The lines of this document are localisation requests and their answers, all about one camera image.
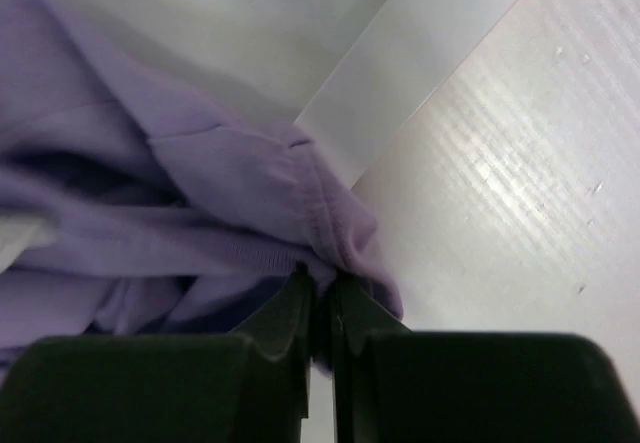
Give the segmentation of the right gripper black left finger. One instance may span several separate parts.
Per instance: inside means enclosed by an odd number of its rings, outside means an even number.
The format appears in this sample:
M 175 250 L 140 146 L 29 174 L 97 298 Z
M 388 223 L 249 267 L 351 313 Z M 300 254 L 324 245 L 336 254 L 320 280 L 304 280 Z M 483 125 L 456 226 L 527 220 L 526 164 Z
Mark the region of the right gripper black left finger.
M 296 442 L 308 415 L 313 282 L 218 335 L 47 338 L 1 390 L 5 442 Z

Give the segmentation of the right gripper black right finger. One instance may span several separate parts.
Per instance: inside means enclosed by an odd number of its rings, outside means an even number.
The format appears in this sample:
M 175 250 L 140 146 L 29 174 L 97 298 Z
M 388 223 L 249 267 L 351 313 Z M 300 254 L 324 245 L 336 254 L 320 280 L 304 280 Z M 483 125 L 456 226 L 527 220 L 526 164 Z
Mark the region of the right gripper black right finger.
M 339 442 L 635 442 L 606 353 L 573 334 L 413 331 L 361 281 L 331 291 Z

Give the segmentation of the purple t shirt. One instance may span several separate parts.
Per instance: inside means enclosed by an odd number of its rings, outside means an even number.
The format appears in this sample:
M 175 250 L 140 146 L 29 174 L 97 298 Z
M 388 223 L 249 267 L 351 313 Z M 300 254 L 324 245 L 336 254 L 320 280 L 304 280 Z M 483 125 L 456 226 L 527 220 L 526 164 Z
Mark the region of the purple t shirt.
M 54 0 L 1 0 L 1 368 L 46 337 L 226 332 L 305 264 L 401 317 L 377 223 L 300 130 L 260 131 Z

